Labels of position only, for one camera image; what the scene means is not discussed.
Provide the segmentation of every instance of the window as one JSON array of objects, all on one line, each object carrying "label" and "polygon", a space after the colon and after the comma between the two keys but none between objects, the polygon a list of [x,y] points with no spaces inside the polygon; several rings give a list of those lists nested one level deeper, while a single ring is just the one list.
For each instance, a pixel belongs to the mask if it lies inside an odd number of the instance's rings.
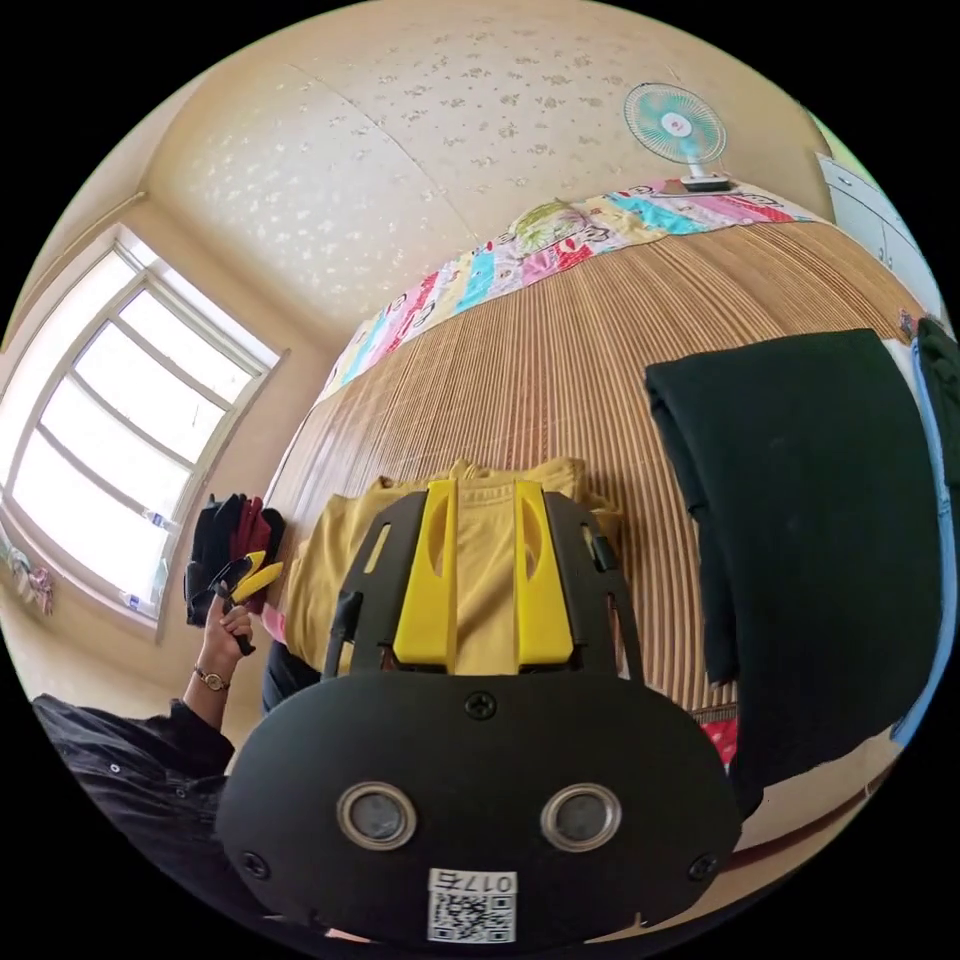
[{"label": "window", "polygon": [[278,359],[120,228],[0,400],[4,508],[68,573],[155,616],[204,470]]}]

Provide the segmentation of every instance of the window frame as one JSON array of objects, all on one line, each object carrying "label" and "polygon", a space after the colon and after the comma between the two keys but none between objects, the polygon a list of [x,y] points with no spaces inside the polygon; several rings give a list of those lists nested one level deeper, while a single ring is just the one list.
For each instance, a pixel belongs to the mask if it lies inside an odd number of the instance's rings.
[{"label": "window frame", "polygon": [[[170,586],[169,575],[173,572],[174,554],[181,542],[181,534],[183,533],[185,522],[189,519],[224,444],[229,439],[237,422],[243,416],[251,401],[263,387],[266,379],[270,376],[271,372],[276,369],[276,363],[271,366],[259,358],[254,357],[242,346],[235,343],[227,334],[217,328],[212,321],[205,319],[200,311],[189,304],[180,294],[171,289],[161,277],[156,275],[154,272],[155,267],[160,266],[166,269],[166,264],[162,258],[145,266],[120,243],[118,231],[113,232],[113,238],[107,243],[106,249],[98,253],[86,264],[79,275],[69,283],[49,308],[44,310],[43,320],[38,324],[37,330],[42,328],[43,324],[47,322],[47,319],[52,316],[54,311],[60,306],[74,287],[95,269],[103,259],[111,254],[118,255],[124,260],[135,271],[134,276],[121,290],[111,297],[90,322],[84,326],[80,334],[63,352],[52,373],[44,383],[43,388],[38,393],[17,442],[17,447],[10,463],[7,483],[2,491],[0,502],[2,502],[2,512],[9,516],[14,526],[18,527],[25,538],[35,545],[39,552],[45,555],[45,558],[48,558],[52,565],[63,575],[69,580],[74,581],[74,583],[82,589],[96,594],[101,601],[122,605],[121,588],[99,576],[74,558],[68,551],[61,548],[56,540],[50,537],[33,521],[30,515],[17,502],[13,493],[27,445],[34,433],[37,433],[43,437],[43,439],[51,445],[53,450],[59,456],[63,457],[67,463],[118,503],[126,506],[128,509],[132,509],[136,513],[140,513],[144,508],[149,509],[149,505],[138,503],[129,495],[113,487],[112,484],[101,478],[99,474],[91,468],[87,467],[86,464],[79,460],[72,452],[67,450],[63,444],[52,435],[48,428],[40,422],[46,411],[47,404],[50,402],[57,388],[65,379],[71,379],[79,389],[121,426],[130,430],[134,436],[148,444],[152,449],[188,471],[187,481],[180,493],[176,507],[172,511],[172,516],[166,518],[175,524],[174,528],[168,532],[164,549],[161,553],[161,560],[165,562],[167,566],[168,578],[159,595],[141,598],[142,600],[155,604],[153,611],[131,611],[156,627],[159,625],[162,617],[162,611],[165,605],[164,601]],[[157,300],[189,330],[250,375],[249,382],[243,387],[235,400],[228,401],[209,387],[197,381],[173,360],[146,341],[119,316],[126,306],[144,291],[156,297]],[[195,390],[200,396],[223,411],[223,416],[221,416],[220,421],[208,438],[196,462],[190,463],[185,457],[176,454],[151,437],[149,433],[132,424],[112,405],[100,397],[96,391],[90,387],[89,384],[86,384],[83,378],[76,373],[76,365],[86,350],[93,344],[100,332],[111,323],[116,325],[139,349],[159,363],[172,376]],[[10,371],[7,383],[12,380],[19,368],[20,362],[30,350],[34,335],[31,335],[29,342],[17,357],[16,363]],[[3,393],[5,392],[6,384],[4,385],[3,392],[0,393],[0,402],[2,402]]]}]

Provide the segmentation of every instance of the hand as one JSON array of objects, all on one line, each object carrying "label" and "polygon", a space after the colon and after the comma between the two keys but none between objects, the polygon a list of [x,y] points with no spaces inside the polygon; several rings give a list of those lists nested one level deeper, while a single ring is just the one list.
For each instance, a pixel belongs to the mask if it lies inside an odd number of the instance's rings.
[{"label": "hand", "polygon": [[236,606],[229,613],[223,612],[223,600],[214,595],[207,612],[207,623],[203,629],[203,651],[200,665],[223,676],[223,672],[232,673],[243,659],[237,637],[243,635],[248,640],[253,636],[253,624],[250,613],[244,606]]}]

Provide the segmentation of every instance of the person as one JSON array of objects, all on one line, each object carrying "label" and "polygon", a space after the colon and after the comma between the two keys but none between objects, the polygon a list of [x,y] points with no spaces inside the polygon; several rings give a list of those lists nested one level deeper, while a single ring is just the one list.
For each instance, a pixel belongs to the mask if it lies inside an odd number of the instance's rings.
[{"label": "person", "polygon": [[[214,833],[234,753],[221,726],[243,659],[236,638],[252,632],[243,606],[225,614],[223,601],[215,597],[186,689],[165,715],[128,719],[49,694],[36,697],[32,706],[67,768],[141,854],[207,905],[278,939],[278,928],[288,925],[266,922],[282,918],[271,916],[254,897]],[[319,679],[274,641],[263,681],[264,710]],[[316,939],[318,932],[294,931],[290,945],[304,949],[305,934]]]}]

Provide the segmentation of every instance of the pillow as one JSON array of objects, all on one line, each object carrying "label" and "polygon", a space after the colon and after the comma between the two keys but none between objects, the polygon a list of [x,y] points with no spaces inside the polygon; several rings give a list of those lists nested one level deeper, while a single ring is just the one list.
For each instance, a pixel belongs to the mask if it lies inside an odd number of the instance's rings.
[{"label": "pillow", "polygon": [[518,217],[510,233],[516,237],[517,256],[523,258],[546,250],[587,226],[586,218],[569,204],[551,200]]}]

